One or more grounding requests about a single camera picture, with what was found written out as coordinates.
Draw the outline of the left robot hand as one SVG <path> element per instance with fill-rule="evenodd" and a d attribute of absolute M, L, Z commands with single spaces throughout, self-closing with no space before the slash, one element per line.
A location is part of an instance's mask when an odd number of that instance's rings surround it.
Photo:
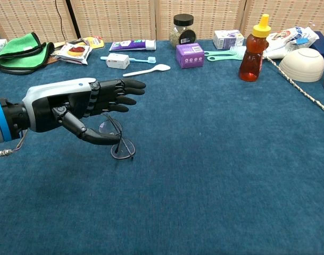
<path fill-rule="evenodd" d="M 143 95 L 145 83 L 129 79 L 98 81 L 80 78 L 30 87 L 22 100 L 26 128 L 38 133 L 63 126 L 79 139 L 94 145 L 115 145 L 119 135 L 100 134 L 81 119 L 106 112 L 127 112 L 136 101 L 129 95 Z"/>

